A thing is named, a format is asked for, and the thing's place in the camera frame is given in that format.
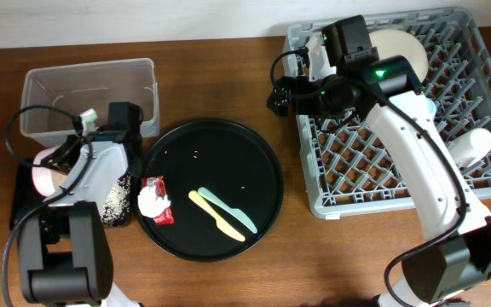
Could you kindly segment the large cream bowl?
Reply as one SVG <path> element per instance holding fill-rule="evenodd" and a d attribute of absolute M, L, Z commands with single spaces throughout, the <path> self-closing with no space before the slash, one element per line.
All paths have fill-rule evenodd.
<path fill-rule="evenodd" d="M 412 65 L 419 81 L 425 80 L 429 67 L 427 53 L 415 36 L 400 30 L 385 29 L 370 32 L 369 37 L 373 47 L 378 50 L 380 60 L 402 55 Z"/>

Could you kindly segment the white cup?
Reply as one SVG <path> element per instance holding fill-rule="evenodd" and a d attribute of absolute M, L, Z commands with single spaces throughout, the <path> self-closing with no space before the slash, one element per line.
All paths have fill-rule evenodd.
<path fill-rule="evenodd" d="M 458 167 L 470 167 L 491 150 L 491 132 L 476 128 L 466 132 L 453 141 L 450 155 Z"/>

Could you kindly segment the white red wrapper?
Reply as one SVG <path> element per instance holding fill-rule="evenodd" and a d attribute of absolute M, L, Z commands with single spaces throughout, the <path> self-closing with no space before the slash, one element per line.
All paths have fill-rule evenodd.
<path fill-rule="evenodd" d="M 144 177 L 137 199 L 140 213 L 151 218 L 157 226 L 175 222 L 163 177 Z"/>

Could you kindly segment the light blue cup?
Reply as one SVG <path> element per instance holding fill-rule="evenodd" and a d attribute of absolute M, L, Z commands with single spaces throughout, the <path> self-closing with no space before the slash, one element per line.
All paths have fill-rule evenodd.
<path fill-rule="evenodd" d="M 436 104 L 429 98 L 427 98 L 426 100 L 427 100 L 427 107 L 428 107 L 430 118 L 434 120 L 437 110 Z"/>

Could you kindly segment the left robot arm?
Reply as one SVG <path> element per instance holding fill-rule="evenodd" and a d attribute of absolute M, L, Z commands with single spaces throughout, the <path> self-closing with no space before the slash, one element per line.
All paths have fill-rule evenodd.
<path fill-rule="evenodd" d="M 70 114 L 74 134 L 31 168 L 68 170 L 66 180 L 21 214 L 3 252 L 2 288 L 11 305 L 9 254 L 17 247 L 21 292 L 43 306 L 134 306 L 113 281 L 113 259 L 101 211 L 125 174 L 142 173 L 143 111 L 123 101 L 108 106 L 108 122 L 95 126 L 95 110 Z"/>

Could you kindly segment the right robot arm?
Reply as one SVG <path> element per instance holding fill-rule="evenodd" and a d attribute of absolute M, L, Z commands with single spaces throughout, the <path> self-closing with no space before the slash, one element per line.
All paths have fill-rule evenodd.
<path fill-rule="evenodd" d="M 421 42 L 400 30 L 370 32 L 353 16 L 324 26 L 295 55 L 305 76 L 272 78 L 267 105 L 277 115 L 365 121 L 382 142 L 413 199 L 425 242 L 393 260 L 378 306 L 437 306 L 491 279 L 491 212 L 460 173 L 491 149 L 483 128 L 453 148 L 441 139 L 422 90 L 428 70 Z"/>

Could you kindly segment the light blue plastic knife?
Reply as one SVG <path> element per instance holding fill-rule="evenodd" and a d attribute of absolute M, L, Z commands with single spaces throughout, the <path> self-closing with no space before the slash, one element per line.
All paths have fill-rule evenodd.
<path fill-rule="evenodd" d="M 226 213 L 230 214 L 232 217 L 241 222 L 246 226 L 253 234 L 257 233 L 257 226 L 254 222 L 241 210 L 238 208 L 232 208 L 214 195 L 208 188 L 201 187 L 198 189 L 198 193 L 204 199 L 209 200 L 214 205 L 223 209 Z"/>

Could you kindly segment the yellow plastic knife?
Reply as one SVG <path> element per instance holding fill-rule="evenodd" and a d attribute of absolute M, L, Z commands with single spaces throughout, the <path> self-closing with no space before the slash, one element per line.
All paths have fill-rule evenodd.
<path fill-rule="evenodd" d="M 194 190 L 190 191 L 188 193 L 188 198 L 198 207 L 208 213 L 215 220 L 217 228 L 225 235 L 240 242 L 244 242 L 246 240 L 245 236 L 230 225 L 222 216 L 220 216 L 198 192 Z"/>

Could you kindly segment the pink bowl with grains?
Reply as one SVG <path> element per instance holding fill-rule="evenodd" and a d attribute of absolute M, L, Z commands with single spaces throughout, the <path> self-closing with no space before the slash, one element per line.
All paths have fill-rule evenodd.
<path fill-rule="evenodd" d="M 32 182 L 35 189 L 45 197 L 52 195 L 66 181 L 68 171 L 55 171 L 44 167 L 32 168 Z"/>

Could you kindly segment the white tissue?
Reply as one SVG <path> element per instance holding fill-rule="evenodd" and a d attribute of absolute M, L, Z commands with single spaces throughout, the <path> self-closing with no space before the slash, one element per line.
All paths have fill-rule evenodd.
<path fill-rule="evenodd" d="M 137 197 L 138 208 L 144 217 L 157 217 L 170 206 L 168 197 L 155 187 L 143 187 Z"/>

